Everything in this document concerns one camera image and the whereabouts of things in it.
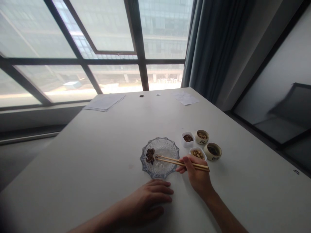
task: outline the white paper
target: white paper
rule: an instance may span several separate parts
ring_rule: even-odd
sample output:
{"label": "white paper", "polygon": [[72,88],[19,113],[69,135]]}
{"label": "white paper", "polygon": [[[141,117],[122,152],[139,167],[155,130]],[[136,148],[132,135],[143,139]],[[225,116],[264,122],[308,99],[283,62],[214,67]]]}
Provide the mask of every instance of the white paper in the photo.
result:
{"label": "white paper", "polygon": [[107,112],[113,105],[123,100],[124,94],[99,94],[83,109]]}
{"label": "white paper", "polygon": [[198,99],[184,91],[172,93],[171,95],[174,96],[178,101],[180,101],[184,106],[199,102]]}

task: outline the table surface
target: table surface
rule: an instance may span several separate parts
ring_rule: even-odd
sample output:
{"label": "table surface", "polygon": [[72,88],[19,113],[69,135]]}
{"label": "table surface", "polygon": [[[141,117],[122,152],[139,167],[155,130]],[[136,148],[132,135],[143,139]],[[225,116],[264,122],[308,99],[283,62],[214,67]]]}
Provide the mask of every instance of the table surface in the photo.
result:
{"label": "table surface", "polygon": [[[66,232],[150,180],[139,160],[149,140],[206,130],[222,151],[212,184],[250,232],[311,232],[311,180],[191,88],[126,93],[108,112],[82,110],[0,194],[12,232]],[[187,174],[170,174],[175,193],[157,222],[138,232],[220,232]]]}

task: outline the nuts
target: nuts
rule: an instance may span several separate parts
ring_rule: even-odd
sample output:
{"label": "nuts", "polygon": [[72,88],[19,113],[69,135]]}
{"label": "nuts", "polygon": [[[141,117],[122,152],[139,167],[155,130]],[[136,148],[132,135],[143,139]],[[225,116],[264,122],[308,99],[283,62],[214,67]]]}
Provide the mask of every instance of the nuts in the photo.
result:
{"label": "nuts", "polygon": [[197,133],[198,134],[198,136],[200,137],[200,138],[202,138],[202,139],[207,139],[207,135],[205,135],[204,133]]}
{"label": "nuts", "polygon": [[202,154],[202,152],[200,150],[192,150],[191,154],[198,157],[199,159],[203,159],[204,160],[204,156]]}
{"label": "nuts", "polygon": [[207,149],[212,155],[218,155],[218,152],[214,147],[209,146]]}
{"label": "nuts", "polygon": [[184,140],[185,140],[186,142],[191,142],[191,141],[193,141],[193,138],[192,138],[189,134],[186,134],[186,135],[184,136]]}
{"label": "nuts", "polygon": [[153,158],[154,153],[155,153],[155,150],[153,148],[150,148],[147,150],[147,153],[146,153],[147,163],[151,163],[153,165],[153,162],[155,161],[155,159]]}

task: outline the gray curtain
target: gray curtain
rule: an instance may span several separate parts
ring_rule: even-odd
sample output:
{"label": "gray curtain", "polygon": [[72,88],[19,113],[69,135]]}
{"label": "gray curtain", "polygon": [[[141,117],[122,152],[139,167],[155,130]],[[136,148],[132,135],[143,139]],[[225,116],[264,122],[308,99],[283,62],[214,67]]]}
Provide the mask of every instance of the gray curtain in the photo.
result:
{"label": "gray curtain", "polygon": [[215,104],[253,4],[194,0],[181,87],[192,87]]}

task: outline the scalloped glass dish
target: scalloped glass dish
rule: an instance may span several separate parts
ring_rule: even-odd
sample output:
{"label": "scalloped glass dish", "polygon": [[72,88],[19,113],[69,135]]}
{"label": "scalloped glass dish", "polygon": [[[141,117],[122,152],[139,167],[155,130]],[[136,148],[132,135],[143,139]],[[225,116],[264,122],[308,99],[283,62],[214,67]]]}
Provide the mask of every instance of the scalloped glass dish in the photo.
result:
{"label": "scalloped glass dish", "polygon": [[167,163],[163,161],[155,160],[153,165],[146,162],[146,153],[147,150],[153,148],[156,155],[162,155],[165,157],[179,159],[179,148],[175,145],[174,141],[169,140],[168,138],[155,138],[150,140],[148,144],[143,148],[142,156],[140,160],[143,164],[143,171],[147,172],[152,179],[162,178],[165,179],[169,174],[175,171],[177,165],[172,163]]}

